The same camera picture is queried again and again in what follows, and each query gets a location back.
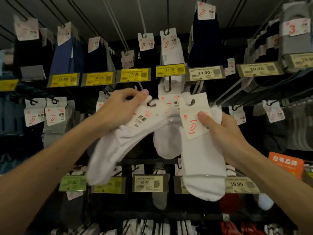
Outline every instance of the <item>orange sign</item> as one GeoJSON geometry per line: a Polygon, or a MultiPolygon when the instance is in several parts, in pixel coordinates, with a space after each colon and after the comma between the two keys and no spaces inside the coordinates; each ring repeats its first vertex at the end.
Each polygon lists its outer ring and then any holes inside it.
{"type": "Polygon", "coordinates": [[[270,152],[268,158],[278,166],[294,174],[297,178],[302,179],[304,169],[304,161],[299,158],[290,157],[287,155],[270,152]]]}

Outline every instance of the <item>ceiling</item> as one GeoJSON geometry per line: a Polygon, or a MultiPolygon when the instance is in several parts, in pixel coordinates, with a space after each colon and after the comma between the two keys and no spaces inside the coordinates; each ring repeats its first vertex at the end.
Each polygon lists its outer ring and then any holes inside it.
{"type": "MultiPolygon", "coordinates": [[[[9,1],[26,15],[26,12],[23,11],[14,0],[9,1]]],[[[46,27],[54,33],[57,32],[57,25],[60,25],[60,22],[40,2],[40,0],[18,1],[46,27]]],[[[44,1],[55,11],[55,8],[48,0],[44,1]]],[[[88,37],[94,37],[92,31],[80,19],[67,0],[53,1],[66,18],[73,22],[80,35],[85,39],[88,37]]],[[[104,39],[107,41],[119,40],[119,36],[102,0],[74,1],[94,26],[96,26],[104,39]]],[[[207,0],[207,3],[216,6],[217,17],[221,28],[227,27],[239,1],[240,0],[207,0]]],[[[109,2],[125,38],[137,38],[137,33],[143,32],[137,1],[109,0],[109,2]]],[[[140,2],[147,32],[152,32],[155,36],[160,35],[160,30],[165,30],[167,28],[166,0],[140,0],[140,2]]],[[[197,0],[169,0],[170,28],[176,27],[177,33],[189,33],[193,22],[196,2],[197,0]]],[[[234,26],[242,27],[262,24],[279,2],[280,0],[247,0],[234,26]]],[[[0,0],[0,24],[14,32],[12,13],[16,13],[14,9],[4,0],[0,0]]],[[[1,29],[0,33],[12,38],[1,29]]],[[[9,46],[10,42],[0,37],[0,47],[4,48],[9,46]]]]}

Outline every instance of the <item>barcode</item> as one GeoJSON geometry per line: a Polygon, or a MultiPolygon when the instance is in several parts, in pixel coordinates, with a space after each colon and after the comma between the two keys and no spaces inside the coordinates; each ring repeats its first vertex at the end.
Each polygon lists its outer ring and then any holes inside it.
{"type": "Polygon", "coordinates": [[[141,73],[140,77],[141,77],[142,79],[145,79],[145,78],[147,77],[147,73],[141,73]]]}
{"type": "Polygon", "coordinates": [[[247,181],[246,185],[248,188],[254,188],[255,187],[252,181],[247,181]]]}
{"type": "Polygon", "coordinates": [[[120,185],[121,185],[121,182],[120,182],[120,181],[115,182],[115,188],[119,188],[120,185]]]}
{"type": "Polygon", "coordinates": [[[154,181],[153,181],[153,187],[154,187],[154,188],[160,187],[160,181],[159,181],[159,180],[154,180],[154,181]]]}
{"type": "Polygon", "coordinates": [[[268,71],[275,71],[275,67],[274,66],[266,66],[268,71]]]}
{"type": "Polygon", "coordinates": [[[85,179],[80,180],[80,186],[85,186],[85,184],[86,184],[86,180],[85,179]]]}
{"type": "Polygon", "coordinates": [[[184,68],[183,67],[180,67],[180,68],[177,68],[177,71],[178,71],[178,73],[180,73],[180,72],[184,72],[184,68]]]}
{"type": "Polygon", "coordinates": [[[213,74],[214,75],[220,75],[221,74],[221,70],[220,69],[213,69],[213,74]]]}

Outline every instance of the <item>right hand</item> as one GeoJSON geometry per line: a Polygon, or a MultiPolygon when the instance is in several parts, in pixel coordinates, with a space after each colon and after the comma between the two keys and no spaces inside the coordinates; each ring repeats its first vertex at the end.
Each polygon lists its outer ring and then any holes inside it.
{"type": "Polygon", "coordinates": [[[249,154],[252,146],[242,135],[236,121],[224,112],[221,124],[215,122],[202,111],[198,113],[198,118],[201,123],[209,127],[212,141],[221,147],[225,161],[240,169],[244,156],[249,154]]]}

